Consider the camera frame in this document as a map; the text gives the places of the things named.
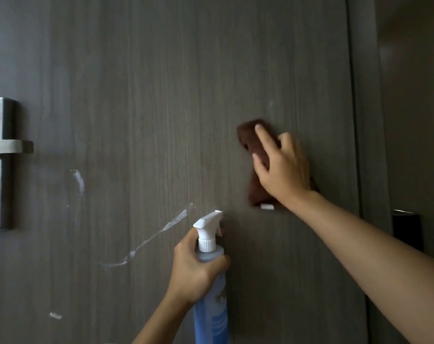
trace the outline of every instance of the person's right arm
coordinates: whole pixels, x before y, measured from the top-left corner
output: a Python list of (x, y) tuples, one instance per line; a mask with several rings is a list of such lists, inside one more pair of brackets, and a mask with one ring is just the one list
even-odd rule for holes
[(299, 144), (284, 133), (279, 149), (255, 128), (269, 159), (254, 168), (267, 192), (308, 224), (362, 290), (412, 344), (434, 344), (434, 259), (335, 206), (309, 188)]

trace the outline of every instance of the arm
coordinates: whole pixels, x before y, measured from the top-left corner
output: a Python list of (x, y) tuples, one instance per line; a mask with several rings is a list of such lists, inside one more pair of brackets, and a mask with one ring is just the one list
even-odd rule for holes
[(308, 224), (363, 291), (412, 343), (434, 344), (434, 260), (309, 188), (308, 164), (290, 134), (281, 149), (256, 127), (270, 170), (254, 155), (261, 184)]
[(132, 344), (170, 344), (194, 303), (208, 293), (215, 278), (231, 265), (228, 256), (209, 263), (196, 259), (198, 231), (192, 228), (174, 249), (174, 264), (169, 287), (150, 320)]

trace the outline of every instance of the white spray nozzle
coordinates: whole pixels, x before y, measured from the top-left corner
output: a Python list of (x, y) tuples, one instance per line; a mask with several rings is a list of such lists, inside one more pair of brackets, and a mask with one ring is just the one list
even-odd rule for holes
[(221, 237), (220, 220), (222, 217), (223, 211), (215, 210), (197, 220), (193, 225), (199, 234), (198, 248), (201, 252), (211, 252), (217, 248), (215, 234)]

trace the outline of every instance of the hand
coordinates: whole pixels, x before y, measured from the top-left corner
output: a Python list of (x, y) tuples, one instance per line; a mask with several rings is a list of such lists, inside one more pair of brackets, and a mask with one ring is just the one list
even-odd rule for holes
[(203, 298), (220, 273), (226, 272), (230, 257), (223, 255), (208, 263), (201, 263), (195, 254), (198, 231), (192, 228), (174, 249), (174, 264), (166, 297), (190, 309)]
[(266, 191), (288, 207), (292, 199), (311, 191), (308, 161), (300, 144), (288, 132), (278, 137), (281, 148), (260, 124), (255, 126), (255, 132), (270, 159), (267, 170), (260, 157), (253, 154), (255, 172)]

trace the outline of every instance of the person's left hand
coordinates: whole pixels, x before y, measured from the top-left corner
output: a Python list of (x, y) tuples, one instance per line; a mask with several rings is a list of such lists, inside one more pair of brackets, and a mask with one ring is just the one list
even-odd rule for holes
[(203, 298), (220, 273), (231, 265), (230, 257), (222, 255), (208, 263), (196, 258), (198, 231), (192, 228), (174, 249), (174, 264), (166, 296), (191, 308)]

